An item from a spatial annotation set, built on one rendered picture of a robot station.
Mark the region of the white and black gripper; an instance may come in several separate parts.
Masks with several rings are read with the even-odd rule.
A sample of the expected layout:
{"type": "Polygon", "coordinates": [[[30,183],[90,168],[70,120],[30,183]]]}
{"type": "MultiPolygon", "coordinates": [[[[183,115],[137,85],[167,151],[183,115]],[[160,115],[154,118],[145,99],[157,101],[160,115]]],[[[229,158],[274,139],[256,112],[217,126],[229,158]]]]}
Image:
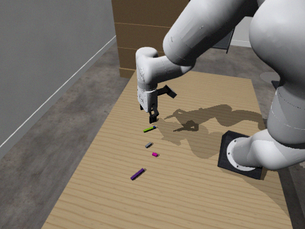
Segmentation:
{"type": "Polygon", "coordinates": [[[152,90],[143,90],[137,86],[137,98],[140,103],[140,110],[145,110],[150,114],[149,123],[156,122],[156,117],[159,115],[157,87],[152,90]],[[154,114],[151,113],[154,111],[154,114]]]}

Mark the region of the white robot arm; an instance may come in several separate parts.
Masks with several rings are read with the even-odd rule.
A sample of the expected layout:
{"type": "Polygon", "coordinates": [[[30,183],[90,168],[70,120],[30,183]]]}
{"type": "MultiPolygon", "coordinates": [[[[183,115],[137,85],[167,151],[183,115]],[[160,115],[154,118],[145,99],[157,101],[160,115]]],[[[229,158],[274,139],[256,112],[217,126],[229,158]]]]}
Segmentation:
{"type": "Polygon", "coordinates": [[[152,90],[181,77],[245,16],[253,17],[254,53],[280,81],[267,129],[231,141],[226,155],[238,170],[280,170],[305,161],[305,0],[191,0],[164,37],[165,56],[152,47],[137,50],[137,85],[152,90]]]}

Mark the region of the purple rod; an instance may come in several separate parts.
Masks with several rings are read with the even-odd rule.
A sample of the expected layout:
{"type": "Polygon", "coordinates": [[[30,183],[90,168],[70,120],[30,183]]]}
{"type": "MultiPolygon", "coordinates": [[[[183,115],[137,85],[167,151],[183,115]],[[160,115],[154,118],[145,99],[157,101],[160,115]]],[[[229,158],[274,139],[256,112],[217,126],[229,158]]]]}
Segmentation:
{"type": "Polygon", "coordinates": [[[135,175],[133,175],[131,177],[131,180],[134,180],[137,176],[139,176],[142,172],[144,172],[144,169],[142,168],[141,170],[139,170],[137,173],[135,173],[135,175]]]}

